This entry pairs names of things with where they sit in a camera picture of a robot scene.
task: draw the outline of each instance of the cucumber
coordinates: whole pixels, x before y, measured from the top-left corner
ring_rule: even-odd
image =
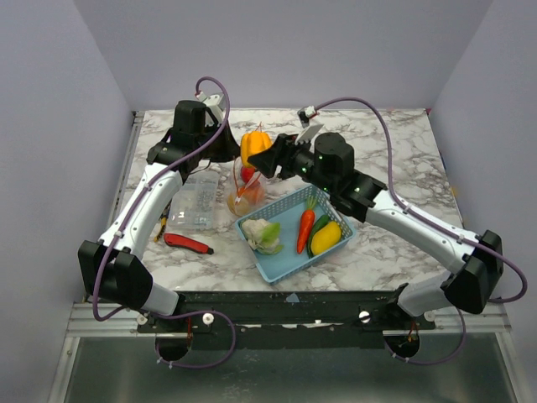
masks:
[[[306,244],[306,250],[308,252],[308,257],[311,259],[313,258],[313,253],[311,252],[311,241],[313,239],[313,236],[317,231],[319,231],[321,228],[323,228],[327,223],[331,221],[331,218],[328,214],[324,214],[320,216],[317,221],[315,221],[315,224],[313,224],[313,227],[311,228],[310,236],[308,237],[308,243]]]

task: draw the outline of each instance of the gray wall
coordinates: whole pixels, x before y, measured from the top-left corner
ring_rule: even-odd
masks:
[[[529,279],[508,305],[521,359],[537,396],[537,2],[495,0],[431,114],[467,226],[503,236],[504,253]],[[502,294],[519,290],[506,270]]]
[[[76,0],[133,109],[173,107],[207,74],[236,107],[430,107],[490,3]]]
[[[0,400],[46,401],[133,121],[71,0],[0,13]]]

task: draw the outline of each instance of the white marble surface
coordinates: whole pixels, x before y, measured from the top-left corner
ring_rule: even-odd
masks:
[[[424,110],[382,111],[394,143],[394,178],[398,193],[437,217],[460,226],[456,204]],[[355,166],[381,181],[387,180],[386,143],[380,124],[370,112],[326,111],[318,117],[324,131],[341,133],[355,149]],[[173,111],[145,113],[143,128],[128,177],[123,205],[140,180],[146,154],[173,122]],[[260,122],[272,137],[298,133],[300,122],[289,109],[235,109],[230,117],[236,139]],[[211,246],[215,253],[198,255],[172,249],[163,241],[149,241],[143,262],[154,280],[171,290],[393,290],[401,283],[424,280],[442,268],[428,255],[381,228],[351,219],[357,236],[343,249],[275,286],[258,273],[235,232],[236,217],[224,202],[224,185],[231,163],[214,164],[221,174],[215,213],[216,227],[204,232],[182,232]],[[298,178],[271,180],[268,199],[299,189]]]

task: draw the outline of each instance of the yellow bell pepper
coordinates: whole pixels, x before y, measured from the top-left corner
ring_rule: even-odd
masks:
[[[272,141],[270,141],[269,135],[265,132],[258,132],[256,130],[244,134],[241,139],[242,164],[248,168],[251,167],[252,165],[248,163],[250,155],[259,154],[269,149],[271,145]]]

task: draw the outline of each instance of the orange carrot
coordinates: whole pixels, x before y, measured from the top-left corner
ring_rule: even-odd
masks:
[[[298,254],[301,254],[304,250],[311,229],[313,228],[313,223],[315,222],[314,208],[315,198],[313,196],[308,196],[305,201],[305,211],[302,213],[302,217],[300,217],[299,237],[296,241],[296,252]]]

